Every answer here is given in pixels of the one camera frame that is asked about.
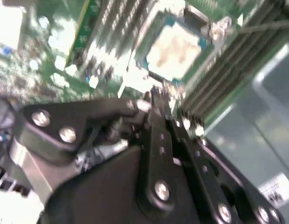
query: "cable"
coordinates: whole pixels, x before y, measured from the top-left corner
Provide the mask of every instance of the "cable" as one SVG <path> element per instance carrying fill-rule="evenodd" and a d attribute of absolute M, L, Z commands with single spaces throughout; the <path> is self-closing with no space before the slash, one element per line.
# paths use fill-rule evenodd
<path fill-rule="evenodd" d="M 101 149 L 99 147 L 96 148 L 96 151 L 98 152 L 98 154 L 102 157 L 103 160 L 105 160 L 105 156 L 104 154 L 102 153 Z"/>
<path fill-rule="evenodd" d="M 17 111 L 12 106 L 8 98 L 0 96 L 0 110 L 2 106 L 6 107 L 6 110 L 3 113 L 0 111 L 0 132 L 12 128 L 17 115 Z"/>

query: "motherboard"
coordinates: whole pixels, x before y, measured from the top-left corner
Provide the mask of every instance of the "motherboard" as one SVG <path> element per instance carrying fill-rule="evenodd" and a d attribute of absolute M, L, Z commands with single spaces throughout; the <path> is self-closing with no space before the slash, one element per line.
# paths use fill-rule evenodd
<path fill-rule="evenodd" d="M 235 30 L 271 2 L 0 0 L 0 95 L 23 104 L 142 98 L 159 86 L 172 111 L 193 109 L 194 89 L 238 41 Z"/>

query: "black mount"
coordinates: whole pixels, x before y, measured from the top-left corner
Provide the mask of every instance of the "black mount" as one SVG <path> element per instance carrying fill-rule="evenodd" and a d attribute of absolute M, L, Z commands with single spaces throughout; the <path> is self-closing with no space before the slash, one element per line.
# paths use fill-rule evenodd
<path fill-rule="evenodd" d="M 211 142 L 189 138 L 181 118 L 171 116 L 167 94 L 153 88 L 146 100 L 151 104 L 147 114 L 136 102 L 117 98 L 21 111 L 15 138 L 55 165 L 72 161 L 90 136 L 91 142 L 102 142 L 101 130 L 119 117 L 125 123 L 119 132 L 132 126 L 138 135 L 125 151 L 62 184 L 47 202 L 41 224 L 284 223 Z M 49 113 L 50 126 L 37 126 L 31 119 L 35 111 Z M 59 137 L 64 126 L 76 130 L 74 143 Z M 173 163 L 174 157 L 181 165 Z"/>

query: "robotic arm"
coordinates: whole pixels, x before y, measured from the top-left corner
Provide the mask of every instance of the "robotic arm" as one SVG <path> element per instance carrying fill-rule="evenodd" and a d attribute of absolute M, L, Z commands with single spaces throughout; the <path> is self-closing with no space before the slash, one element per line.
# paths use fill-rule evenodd
<path fill-rule="evenodd" d="M 166 93 L 20 111 L 9 151 L 45 205 L 39 224 L 279 224 L 258 190 L 171 116 Z M 128 148 L 80 173 L 77 155 L 127 139 Z"/>

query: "electronic component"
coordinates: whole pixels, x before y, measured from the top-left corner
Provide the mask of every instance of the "electronic component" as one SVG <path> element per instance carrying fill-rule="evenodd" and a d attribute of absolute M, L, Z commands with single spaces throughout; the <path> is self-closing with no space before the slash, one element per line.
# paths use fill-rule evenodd
<path fill-rule="evenodd" d="M 23 89 L 27 86 L 27 81 L 21 77 L 17 77 L 14 84 L 17 85 L 20 89 Z"/>
<path fill-rule="evenodd" d="M 78 66 L 82 65 L 79 59 L 83 57 L 83 52 L 87 50 L 86 46 L 91 40 L 92 29 L 98 20 L 101 7 L 102 1 L 100 0 L 86 0 L 84 2 L 78 22 L 79 27 L 76 30 L 76 37 L 66 60 L 66 66 L 69 63 L 75 63 Z"/>
<path fill-rule="evenodd" d="M 8 54 L 10 49 L 17 50 L 23 43 L 24 10 L 20 7 L 6 7 L 0 5 L 0 45 L 2 53 Z"/>
<path fill-rule="evenodd" d="M 247 15 L 241 20 L 243 24 L 253 27 L 260 23 L 269 24 L 286 16 L 284 9 L 267 1 L 262 1 L 254 9 L 251 16 Z M 216 26 L 224 23 L 225 18 L 218 21 Z M 273 52 L 278 49 L 278 43 L 288 40 L 289 29 L 264 29 L 228 38 L 231 38 L 230 42 L 220 50 L 220 55 L 214 56 L 206 67 L 201 65 L 188 80 L 185 86 L 186 97 L 182 103 L 184 112 L 207 117 L 221 100 L 253 76 L 252 71 L 260 67 L 259 63 L 263 64 L 272 57 Z"/>
<path fill-rule="evenodd" d="M 97 76 L 91 76 L 88 81 L 89 86 L 94 89 L 97 87 L 98 83 L 99 83 L 99 78 Z"/>
<path fill-rule="evenodd" d="M 205 47 L 201 42 L 204 43 L 204 39 L 178 23 L 164 26 L 146 56 L 148 69 L 169 81 L 181 79 Z"/>
<path fill-rule="evenodd" d="M 139 93 L 146 93 L 150 91 L 153 86 L 162 88 L 162 82 L 150 77 L 148 75 L 148 71 L 145 69 L 138 69 L 137 67 L 134 67 L 134 69 L 124 73 L 122 78 L 123 82 L 118 91 L 118 97 L 121 97 L 126 87 L 133 88 Z"/>
<path fill-rule="evenodd" d="M 64 88 L 64 87 L 69 87 L 70 84 L 65 80 L 64 76 L 61 76 L 58 73 L 54 73 L 53 75 L 50 76 L 52 82 L 54 83 L 54 85 L 60 87 L 60 88 Z"/>
<path fill-rule="evenodd" d="M 190 4 L 187 4 L 183 11 L 183 18 L 186 24 L 192 24 L 198 30 L 203 32 L 203 29 L 210 22 L 209 18 Z"/>
<path fill-rule="evenodd" d="M 37 88 L 37 91 L 39 92 L 41 96 L 48 97 L 50 99 L 54 99 L 57 96 L 56 91 L 50 89 L 49 87 L 45 85 L 39 86 Z"/>

